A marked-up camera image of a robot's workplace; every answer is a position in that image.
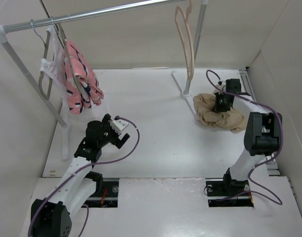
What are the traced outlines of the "beige t shirt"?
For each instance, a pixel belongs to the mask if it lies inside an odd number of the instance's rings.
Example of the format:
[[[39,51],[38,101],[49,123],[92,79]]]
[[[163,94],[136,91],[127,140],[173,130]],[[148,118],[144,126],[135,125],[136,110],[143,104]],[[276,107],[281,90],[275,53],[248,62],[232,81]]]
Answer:
[[[244,115],[231,108],[227,112],[213,111],[216,102],[214,94],[200,93],[193,98],[194,109],[200,123],[205,127],[221,128],[233,133],[244,131],[247,119]]]

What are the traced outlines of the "beige wooden hanger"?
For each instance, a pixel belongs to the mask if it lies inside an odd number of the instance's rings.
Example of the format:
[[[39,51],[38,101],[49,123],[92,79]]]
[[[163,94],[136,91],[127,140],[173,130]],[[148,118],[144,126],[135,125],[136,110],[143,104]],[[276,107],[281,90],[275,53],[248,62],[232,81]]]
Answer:
[[[192,81],[194,76],[195,58],[194,58],[194,46],[192,33],[189,26],[189,16],[192,12],[193,1],[189,1],[189,5],[184,11],[179,5],[175,8],[175,25],[179,33],[181,44],[183,47],[186,70],[187,70],[187,81]]]

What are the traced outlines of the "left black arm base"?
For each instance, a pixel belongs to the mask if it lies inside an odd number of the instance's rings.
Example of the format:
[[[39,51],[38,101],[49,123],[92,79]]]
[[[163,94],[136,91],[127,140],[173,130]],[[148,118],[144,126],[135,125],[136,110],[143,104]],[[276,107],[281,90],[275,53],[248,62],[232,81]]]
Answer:
[[[104,178],[94,171],[89,172],[85,178],[96,183],[96,191],[82,205],[86,204],[89,208],[118,207],[119,178]]]

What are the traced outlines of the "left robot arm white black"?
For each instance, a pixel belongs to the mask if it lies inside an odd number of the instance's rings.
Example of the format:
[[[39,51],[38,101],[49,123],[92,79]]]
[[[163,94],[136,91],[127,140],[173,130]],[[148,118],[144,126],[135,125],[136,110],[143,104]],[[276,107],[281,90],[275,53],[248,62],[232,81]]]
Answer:
[[[82,207],[87,208],[86,200],[103,191],[103,177],[93,172],[101,165],[99,158],[102,148],[112,144],[120,149],[130,135],[122,132],[132,121],[104,115],[101,121],[87,124],[85,137],[80,142],[72,161],[55,186],[44,199],[36,199],[31,206],[29,237],[67,237],[71,233],[72,219]]]

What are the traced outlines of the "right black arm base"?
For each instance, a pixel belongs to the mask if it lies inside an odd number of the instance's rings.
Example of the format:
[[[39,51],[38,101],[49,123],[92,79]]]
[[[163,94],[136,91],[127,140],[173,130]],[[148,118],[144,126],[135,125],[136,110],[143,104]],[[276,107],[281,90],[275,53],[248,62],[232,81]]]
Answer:
[[[206,178],[204,193],[209,207],[254,207],[249,183],[232,180],[228,173],[223,178]]]

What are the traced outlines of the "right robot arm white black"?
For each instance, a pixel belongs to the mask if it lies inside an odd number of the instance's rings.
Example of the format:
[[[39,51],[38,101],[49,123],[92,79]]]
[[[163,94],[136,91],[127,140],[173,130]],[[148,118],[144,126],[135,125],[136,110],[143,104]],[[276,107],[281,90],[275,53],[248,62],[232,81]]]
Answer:
[[[236,106],[242,110],[247,125],[244,134],[244,150],[236,163],[228,168],[223,176],[221,188],[224,193],[231,195],[237,190],[243,190],[248,185],[248,174],[265,157],[279,150],[281,134],[279,119],[269,110],[264,109],[252,100],[247,93],[241,92],[239,79],[227,79],[219,82],[214,112],[233,112]]]

